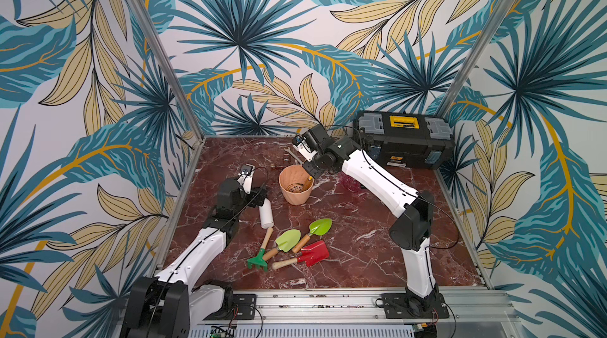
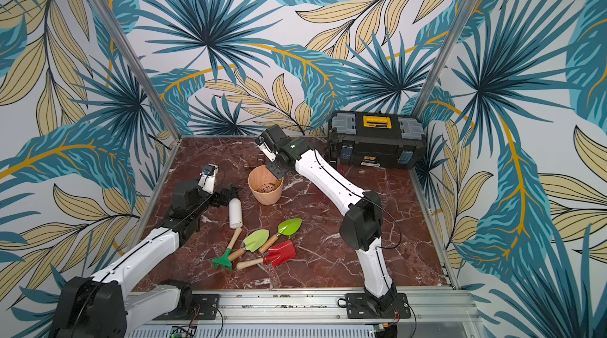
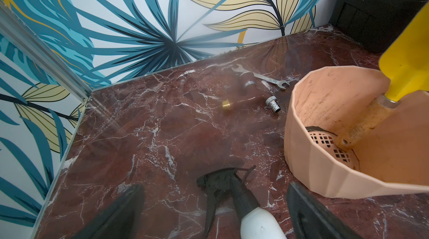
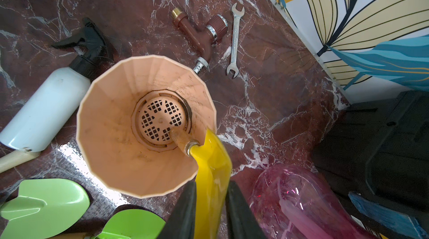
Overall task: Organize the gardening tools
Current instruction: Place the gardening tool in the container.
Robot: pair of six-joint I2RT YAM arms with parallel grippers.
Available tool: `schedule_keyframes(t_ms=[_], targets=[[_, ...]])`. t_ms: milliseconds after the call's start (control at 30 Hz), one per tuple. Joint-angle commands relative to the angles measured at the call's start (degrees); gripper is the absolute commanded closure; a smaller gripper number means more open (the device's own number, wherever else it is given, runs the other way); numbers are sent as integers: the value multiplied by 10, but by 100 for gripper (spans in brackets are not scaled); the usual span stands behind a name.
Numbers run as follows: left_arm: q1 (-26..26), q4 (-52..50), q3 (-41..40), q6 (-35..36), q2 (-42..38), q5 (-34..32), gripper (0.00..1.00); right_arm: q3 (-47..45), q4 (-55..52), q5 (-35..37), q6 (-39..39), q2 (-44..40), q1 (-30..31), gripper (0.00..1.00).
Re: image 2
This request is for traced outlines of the terracotta plastic flower pot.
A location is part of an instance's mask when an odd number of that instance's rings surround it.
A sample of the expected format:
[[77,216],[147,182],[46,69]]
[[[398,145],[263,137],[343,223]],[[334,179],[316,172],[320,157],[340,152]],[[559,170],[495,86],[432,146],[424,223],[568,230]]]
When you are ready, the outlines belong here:
[[248,186],[262,205],[274,205],[281,198],[284,178],[276,178],[266,165],[256,167],[248,176]]

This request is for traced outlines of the green toy trowel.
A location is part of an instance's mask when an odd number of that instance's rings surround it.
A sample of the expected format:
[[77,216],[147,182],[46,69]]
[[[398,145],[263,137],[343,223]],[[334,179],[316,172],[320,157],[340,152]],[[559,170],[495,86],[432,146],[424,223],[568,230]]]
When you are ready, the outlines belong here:
[[278,230],[274,235],[271,235],[270,238],[259,248],[259,252],[264,254],[265,252],[273,246],[274,243],[278,240],[281,235],[291,236],[298,232],[302,224],[302,219],[287,219],[278,225]]

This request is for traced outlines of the red toy shovel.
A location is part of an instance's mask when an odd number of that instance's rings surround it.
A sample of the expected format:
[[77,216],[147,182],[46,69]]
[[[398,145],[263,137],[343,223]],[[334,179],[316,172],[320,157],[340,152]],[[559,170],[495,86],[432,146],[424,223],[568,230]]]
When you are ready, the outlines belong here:
[[288,240],[277,246],[270,247],[269,254],[265,257],[258,259],[242,261],[236,264],[237,270],[252,267],[254,265],[268,264],[270,263],[273,267],[277,267],[296,256],[296,250],[292,241]]

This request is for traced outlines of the green toy rake wooden handle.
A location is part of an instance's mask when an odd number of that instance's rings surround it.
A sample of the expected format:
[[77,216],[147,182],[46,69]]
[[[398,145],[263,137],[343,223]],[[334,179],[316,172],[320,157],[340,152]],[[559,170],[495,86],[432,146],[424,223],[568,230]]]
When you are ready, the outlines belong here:
[[214,269],[227,269],[230,272],[232,271],[232,262],[229,260],[229,255],[232,253],[232,248],[234,247],[237,239],[240,237],[242,232],[241,227],[237,227],[232,235],[232,238],[227,245],[224,253],[215,259],[212,260],[212,265]]

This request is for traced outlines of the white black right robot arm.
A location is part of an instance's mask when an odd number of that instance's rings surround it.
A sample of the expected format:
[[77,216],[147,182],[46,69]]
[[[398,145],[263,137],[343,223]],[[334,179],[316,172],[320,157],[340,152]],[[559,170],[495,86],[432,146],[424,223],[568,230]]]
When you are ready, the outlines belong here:
[[259,137],[256,144],[268,158],[273,176],[297,173],[333,202],[342,215],[339,234],[356,251],[363,271],[368,308],[375,315],[392,310],[397,291],[383,255],[383,208],[379,195],[348,181],[306,140],[284,137],[271,143]]

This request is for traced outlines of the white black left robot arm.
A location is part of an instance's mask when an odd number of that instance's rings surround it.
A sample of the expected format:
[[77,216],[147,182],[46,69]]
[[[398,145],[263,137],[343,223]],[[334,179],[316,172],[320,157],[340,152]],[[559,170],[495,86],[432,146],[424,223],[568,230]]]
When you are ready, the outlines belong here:
[[166,257],[200,230],[202,214],[227,206],[238,188],[221,191],[196,180],[175,187],[164,218],[133,249],[89,277],[74,277],[61,291],[51,337],[125,337],[158,317],[188,319],[199,311],[188,282],[167,280],[139,296],[131,292]]

